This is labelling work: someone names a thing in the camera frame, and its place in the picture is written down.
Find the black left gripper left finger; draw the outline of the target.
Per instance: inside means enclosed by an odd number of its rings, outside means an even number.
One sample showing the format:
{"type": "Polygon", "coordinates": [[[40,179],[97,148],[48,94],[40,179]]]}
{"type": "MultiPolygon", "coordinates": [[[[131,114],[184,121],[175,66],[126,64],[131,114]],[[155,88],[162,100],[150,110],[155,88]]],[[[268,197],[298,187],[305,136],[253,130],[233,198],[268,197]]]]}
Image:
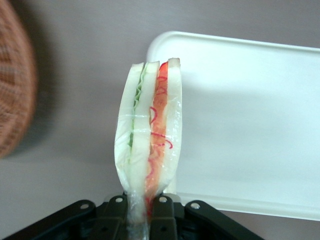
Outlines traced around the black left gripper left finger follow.
{"type": "Polygon", "coordinates": [[[128,201],[115,195],[96,206],[76,201],[7,236],[6,240],[125,240],[128,201]]]}

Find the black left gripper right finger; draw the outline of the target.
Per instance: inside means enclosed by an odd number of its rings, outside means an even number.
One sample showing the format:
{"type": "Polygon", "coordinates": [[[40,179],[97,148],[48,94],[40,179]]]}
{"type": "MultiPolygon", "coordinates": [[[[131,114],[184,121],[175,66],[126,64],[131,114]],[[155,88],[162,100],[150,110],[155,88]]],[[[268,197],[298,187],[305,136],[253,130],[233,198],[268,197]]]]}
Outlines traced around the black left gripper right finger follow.
{"type": "Polygon", "coordinates": [[[153,200],[150,240],[261,240],[262,237],[201,200],[186,205],[167,195],[153,200]]]}

